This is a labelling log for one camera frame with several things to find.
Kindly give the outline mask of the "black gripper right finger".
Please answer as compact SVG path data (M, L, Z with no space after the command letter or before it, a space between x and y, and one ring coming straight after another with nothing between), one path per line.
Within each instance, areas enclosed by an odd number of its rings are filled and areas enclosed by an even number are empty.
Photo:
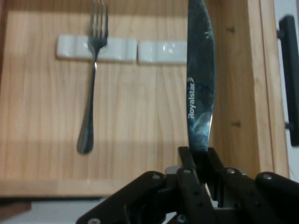
M216 150L207 152L207 185L220 208L238 212L240 223L297 224L299 184L273 172L254 179L233 167L225 167Z

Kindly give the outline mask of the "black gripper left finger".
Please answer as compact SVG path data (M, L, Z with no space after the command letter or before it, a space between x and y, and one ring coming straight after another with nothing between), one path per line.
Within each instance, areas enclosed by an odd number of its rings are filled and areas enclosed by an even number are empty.
M177 212L176 223L215 224L205 184L219 158L214 148L192 153L178 149L183 166L174 174L148 171L76 221L78 224L161 224Z

